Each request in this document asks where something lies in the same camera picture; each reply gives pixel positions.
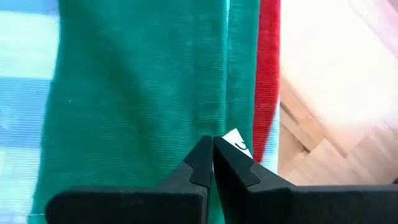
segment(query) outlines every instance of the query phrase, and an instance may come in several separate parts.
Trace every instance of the red fabric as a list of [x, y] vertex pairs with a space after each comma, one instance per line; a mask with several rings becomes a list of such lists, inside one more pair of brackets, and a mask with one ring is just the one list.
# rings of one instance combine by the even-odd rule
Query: red fabric
[[254, 96], [253, 150], [261, 162], [279, 95], [280, 0], [261, 0]]

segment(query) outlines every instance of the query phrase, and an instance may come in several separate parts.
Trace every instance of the black plastic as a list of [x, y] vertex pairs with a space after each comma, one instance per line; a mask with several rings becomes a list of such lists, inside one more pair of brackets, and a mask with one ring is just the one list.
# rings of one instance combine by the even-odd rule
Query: black plastic
[[213, 141], [226, 224], [398, 223], [396, 185], [297, 187], [224, 139]]
[[212, 174], [213, 142], [204, 136], [154, 189], [69, 190], [47, 204], [48, 224], [205, 224]]

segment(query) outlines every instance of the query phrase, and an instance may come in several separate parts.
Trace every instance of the green corduroy fabric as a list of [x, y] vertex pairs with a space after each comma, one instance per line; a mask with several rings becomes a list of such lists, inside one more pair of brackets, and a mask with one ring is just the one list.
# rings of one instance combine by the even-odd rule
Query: green corduroy fabric
[[[29, 223], [78, 186], [151, 187], [204, 134], [252, 148], [259, 1], [59, 0]], [[213, 182], [210, 223], [223, 223]]]

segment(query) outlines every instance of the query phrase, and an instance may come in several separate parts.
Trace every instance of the wooden floor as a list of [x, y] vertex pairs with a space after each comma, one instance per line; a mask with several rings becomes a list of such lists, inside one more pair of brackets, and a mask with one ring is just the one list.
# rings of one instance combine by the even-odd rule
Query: wooden floor
[[325, 124], [281, 79], [279, 175], [297, 185], [390, 184], [398, 177], [394, 119]]
[[282, 1], [279, 174], [295, 184], [398, 177], [398, 58], [361, 2]]

